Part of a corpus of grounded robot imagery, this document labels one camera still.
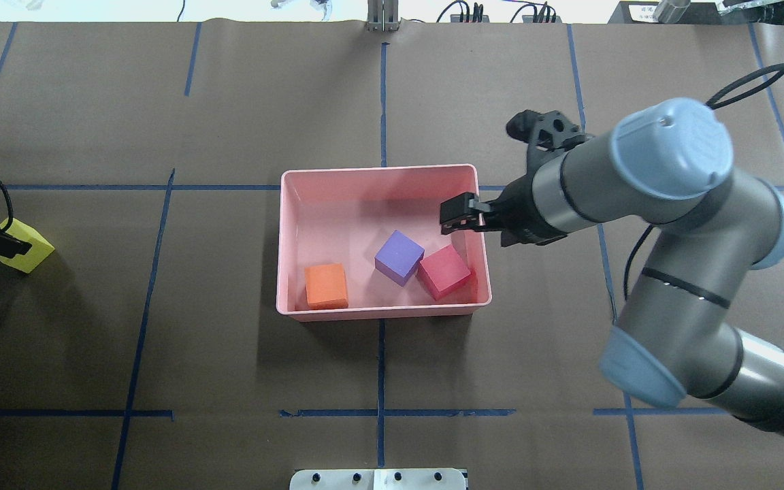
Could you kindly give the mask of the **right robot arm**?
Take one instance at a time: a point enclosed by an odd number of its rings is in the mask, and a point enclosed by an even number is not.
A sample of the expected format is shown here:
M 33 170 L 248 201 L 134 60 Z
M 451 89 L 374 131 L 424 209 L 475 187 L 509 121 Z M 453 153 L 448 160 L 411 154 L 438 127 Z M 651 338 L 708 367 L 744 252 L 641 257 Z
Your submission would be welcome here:
M 526 143 L 525 174 L 489 201 L 446 199 L 441 232 L 544 246 L 640 217 L 659 236 L 612 326 L 603 376 L 652 407 L 700 398 L 784 437 L 784 348 L 725 320 L 747 273 L 784 258 L 784 195 L 734 167 L 713 109 L 675 97 L 600 135 L 526 110 L 505 130 Z

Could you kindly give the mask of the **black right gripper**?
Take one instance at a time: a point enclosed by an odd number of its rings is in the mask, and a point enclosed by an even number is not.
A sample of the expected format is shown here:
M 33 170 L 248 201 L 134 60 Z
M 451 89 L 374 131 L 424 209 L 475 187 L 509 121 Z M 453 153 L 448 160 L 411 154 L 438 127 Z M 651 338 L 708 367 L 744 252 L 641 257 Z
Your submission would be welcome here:
M 486 203 L 476 193 L 460 193 L 440 204 L 440 233 L 500 232 L 500 246 L 531 244 L 538 247 L 568 235 L 548 223 L 536 207 L 534 179 L 538 170 L 591 139 L 563 112 L 523 110 L 505 125 L 511 139 L 526 144 L 525 175 L 504 187 L 497 199 Z

